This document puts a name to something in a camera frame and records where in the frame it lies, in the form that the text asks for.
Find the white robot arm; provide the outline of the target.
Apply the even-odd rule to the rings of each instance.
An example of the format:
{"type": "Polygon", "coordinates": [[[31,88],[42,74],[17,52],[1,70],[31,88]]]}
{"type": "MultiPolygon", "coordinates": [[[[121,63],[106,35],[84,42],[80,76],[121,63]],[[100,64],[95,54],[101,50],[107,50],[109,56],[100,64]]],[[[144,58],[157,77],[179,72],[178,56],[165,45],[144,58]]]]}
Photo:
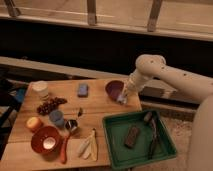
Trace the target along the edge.
{"type": "Polygon", "coordinates": [[[198,104],[194,115],[187,171],[213,171],[213,78],[168,66],[161,55],[140,55],[123,94],[140,92],[158,78],[177,91],[180,100],[198,104]]]}

